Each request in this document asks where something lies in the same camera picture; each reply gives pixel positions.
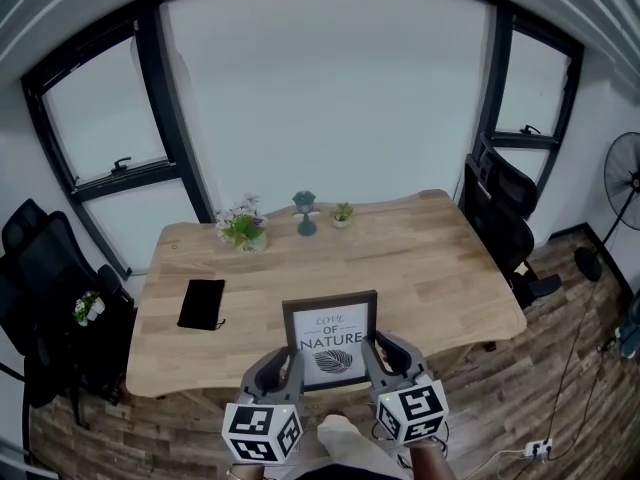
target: marker cube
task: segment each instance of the marker cube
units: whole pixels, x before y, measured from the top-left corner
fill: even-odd
[[[438,432],[449,414],[439,380],[378,397],[376,419],[398,444]]]
[[[283,464],[302,437],[295,405],[227,404],[222,437],[239,462]]]

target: fan grille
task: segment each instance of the fan grille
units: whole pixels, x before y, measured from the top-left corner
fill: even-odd
[[[618,137],[607,153],[604,164],[604,186],[611,208],[616,215],[634,191],[634,176],[640,176],[640,133],[625,133]],[[626,211],[622,222],[630,228],[640,230],[640,199],[636,193]]]

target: picture frame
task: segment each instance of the picture frame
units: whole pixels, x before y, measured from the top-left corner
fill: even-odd
[[[287,344],[305,364],[305,391],[368,380],[361,341],[375,338],[378,292],[283,301]]]

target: green leaves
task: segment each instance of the green leaves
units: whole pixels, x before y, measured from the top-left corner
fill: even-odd
[[[223,229],[222,233],[227,238],[233,240],[236,247],[243,242],[254,240],[264,233],[264,228],[256,224],[255,217],[251,215],[240,215],[233,219],[231,227]]]
[[[340,203],[336,209],[331,212],[331,216],[340,222],[348,220],[353,216],[353,207],[349,203]]]

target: small plant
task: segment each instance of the small plant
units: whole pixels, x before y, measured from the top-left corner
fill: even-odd
[[[266,217],[257,209],[258,197],[245,195],[244,200],[226,212],[216,215],[218,236],[235,247],[258,238],[265,231]]]
[[[349,203],[340,203],[331,212],[331,216],[338,222],[345,222],[353,217],[353,207]]]
[[[100,297],[98,292],[86,291],[84,295],[76,301],[76,307],[73,310],[73,316],[76,322],[82,323],[87,320],[89,311]]]

